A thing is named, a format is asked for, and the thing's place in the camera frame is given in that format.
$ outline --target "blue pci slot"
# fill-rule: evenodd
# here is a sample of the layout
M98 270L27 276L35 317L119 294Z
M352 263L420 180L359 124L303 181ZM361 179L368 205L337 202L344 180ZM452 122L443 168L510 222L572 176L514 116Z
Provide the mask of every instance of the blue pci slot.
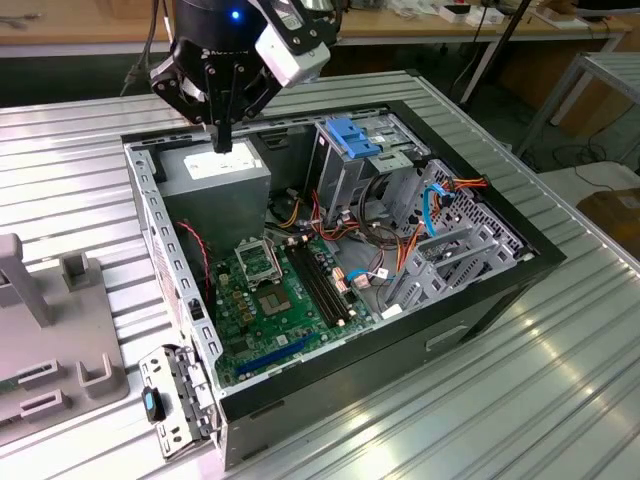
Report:
M282 347L280 350L276 350L275 352L267 353L266 355L256 358L255 360L251 360L250 362L241 365L236 368L236 375L242 375L243 373L253 372L254 370L258 370L259 368L266 367L267 365L271 365L278 360L282 360L289 355L293 355L294 353L298 353L300 350L304 348L308 341L313 340L318 334L312 333L307 335L306 337L301 338L300 340L296 340L290 345L286 347Z

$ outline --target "blue drive bay bracket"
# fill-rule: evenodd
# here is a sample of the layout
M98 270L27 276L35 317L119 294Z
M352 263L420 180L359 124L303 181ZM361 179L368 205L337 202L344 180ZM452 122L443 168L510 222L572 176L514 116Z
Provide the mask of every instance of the blue drive bay bracket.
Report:
M346 150L351 158L370 157L382 152L382 147L371 143L364 131L350 118L332 118L327 120L327 128Z

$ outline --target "ram slot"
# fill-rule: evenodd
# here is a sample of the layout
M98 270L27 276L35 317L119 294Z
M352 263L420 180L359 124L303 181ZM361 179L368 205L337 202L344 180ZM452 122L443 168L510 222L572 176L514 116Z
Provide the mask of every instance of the ram slot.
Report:
M349 312L346 306L309 249L306 246L288 248L286 254L302 285L320 310L325 324L331 328L338 325L340 320L347 321Z

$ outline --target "blue cable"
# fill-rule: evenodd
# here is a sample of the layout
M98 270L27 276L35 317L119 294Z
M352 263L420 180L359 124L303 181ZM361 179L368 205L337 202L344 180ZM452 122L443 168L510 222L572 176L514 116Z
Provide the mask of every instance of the blue cable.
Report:
M351 280L356 278L358 275L362 275L363 273L369 273L369 272L367 272L367 270L354 270L353 272L350 272L349 274L347 274L347 282L350 282Z
M427 227L427 231L429 232L429 236L435 237L436 229L433 228L433 223L431 222L431 200L429 198L429 192L435 192L440 197L448 195L453 196L453 194L445 192L444 188L437 183L433 183L424 189L424 193L422 194L422 216L424 218L424 224Z

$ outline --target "wooden table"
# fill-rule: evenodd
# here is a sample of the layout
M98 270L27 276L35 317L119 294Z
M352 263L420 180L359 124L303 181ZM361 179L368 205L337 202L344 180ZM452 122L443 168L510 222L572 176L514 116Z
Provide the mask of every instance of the wooden table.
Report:
M0 25L1 57L65 55L109 55L139 53L149 29L149 20L113 18L106 0L22 0L0 5L0 15L41 12L44 17L29 23L25 31ZM483 26L478 42L490 43L465 92L465 101L476 85L495 50L507 23ZM557 29L527 13L516 29L513 41L607 39L602 51L610 52L629 27L612 19L608 28L597 24L590 29ZM340 45L392 45L427 43L469 43L476 27L452 25L438 16L415 19L399 17L391 11L357 11L344 15ZM158 24L152 51L168 51L167 34Z

